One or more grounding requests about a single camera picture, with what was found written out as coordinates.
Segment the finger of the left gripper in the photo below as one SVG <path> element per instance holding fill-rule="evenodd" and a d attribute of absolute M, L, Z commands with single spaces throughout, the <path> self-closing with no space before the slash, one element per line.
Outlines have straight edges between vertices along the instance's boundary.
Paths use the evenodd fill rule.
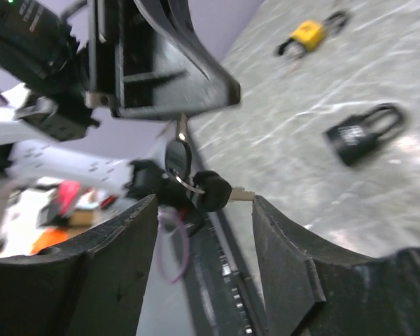
<path fill-rule="evenodd" d="M 153 44 L 153 88 L 149 106 L 136 116 L 197 115 L 235 106 L 240 84 L 202 45 L 193 29 L 187 1 L 136 1 L 157 36 Z"/>

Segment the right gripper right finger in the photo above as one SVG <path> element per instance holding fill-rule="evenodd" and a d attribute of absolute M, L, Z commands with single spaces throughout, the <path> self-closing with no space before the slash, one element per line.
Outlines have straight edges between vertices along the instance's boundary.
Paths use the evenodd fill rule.
<path fill-rule="evenodd" d="M 261 196 L 252 219 L 271 335 L 420 335 L 420 248 L 367 257 Z"/>

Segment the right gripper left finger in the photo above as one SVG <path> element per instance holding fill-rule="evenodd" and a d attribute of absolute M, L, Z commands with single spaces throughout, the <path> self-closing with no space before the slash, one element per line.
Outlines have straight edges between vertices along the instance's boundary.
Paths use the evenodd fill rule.
<path fill-rule="evenodd" d="M 151 195 L 37 255 L 0 258 L 0 335 L 134 335 L 157 216 Z"/>

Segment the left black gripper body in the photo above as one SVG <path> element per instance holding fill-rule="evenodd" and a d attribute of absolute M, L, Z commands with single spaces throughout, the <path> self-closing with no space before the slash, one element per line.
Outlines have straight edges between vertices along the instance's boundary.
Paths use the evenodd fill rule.
<path fill-rule="evenodd" d="M 85 103 L 115 118 L 196 114 L 194 27 L 187 1 L 88 1 Z"/>

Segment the yellow padlock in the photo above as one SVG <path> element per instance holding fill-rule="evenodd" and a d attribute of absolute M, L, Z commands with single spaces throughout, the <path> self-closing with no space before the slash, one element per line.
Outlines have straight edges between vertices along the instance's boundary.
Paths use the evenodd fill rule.
<path fill-rule="evenodd" d="M 289 54 L 296 60 L 314 52 L 332 32 L 340 33 L 347 25 L 350 14 L 347 10 L 338 10 L 319 22 L 306 20 L 293 31 L 288 39 L 277 46 L 278 57 Z"/>

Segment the black key bunch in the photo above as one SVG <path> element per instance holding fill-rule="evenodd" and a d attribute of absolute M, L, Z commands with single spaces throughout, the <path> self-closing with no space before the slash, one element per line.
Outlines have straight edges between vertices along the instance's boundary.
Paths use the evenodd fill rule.
<path fill-rule="evenodd" d="M 230 202 L 251 202 L 256 194 L 243 187 L 231 186 L 215 171 L 192 173 L 193 155 L 188 143 L 188 117 L 182 113 L 176 124 L 176 138 L 165 149 L 164 167 L 167 175 L 185 190 L 196 208 L 211 213 Z"/>

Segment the black padlock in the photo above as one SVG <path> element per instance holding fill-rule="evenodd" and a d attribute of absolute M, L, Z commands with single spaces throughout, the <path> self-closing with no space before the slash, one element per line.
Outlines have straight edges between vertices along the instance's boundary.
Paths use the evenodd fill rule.
<path fill-rule="evenodd" d="M 393 122 L 381 130 L 373 131 L 371 125 L 378 119 L 391 116 Z M 357 164 L 366 155 L 384 144 L 384 136 L 405 124 L 405 113 L 396 104 L 383 103 L 362 114 L 353 114 L 324 132 L 325 138 L 347 167 Z"/>

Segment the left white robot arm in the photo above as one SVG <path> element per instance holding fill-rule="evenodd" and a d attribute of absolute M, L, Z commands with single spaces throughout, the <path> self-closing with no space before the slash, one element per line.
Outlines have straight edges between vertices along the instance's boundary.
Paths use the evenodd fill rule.
<path fill-rule="evenodd" d="M 237 105 L 240 84 L 197 37 L 187 1 L 78 1 L 57 15 L 38 1 L 0 1 L 0 68 L 20 81 L 0 110 L 0 179 L 71 179 L 134 198 L 158 193 L 153 160 L 71 153 L 114 118 L 186 121 Z"/>

